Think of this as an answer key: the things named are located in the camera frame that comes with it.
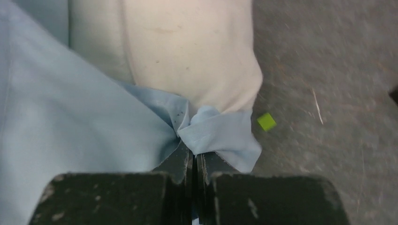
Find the white cloth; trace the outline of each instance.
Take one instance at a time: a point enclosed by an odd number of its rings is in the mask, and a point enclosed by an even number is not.
[[[251,0],[71,5],[72,49],[107,75],[128,82],[133,76],[137,85],[186,97],[195,110],[252,109],[262,74],[253,52]]]
[[[143,172],[180,139],[241,172],[260,146],[251,111],[189,116],[187,99],[117,83],[0,0],[0,225],[26,224],[47,182],[67,172]]]

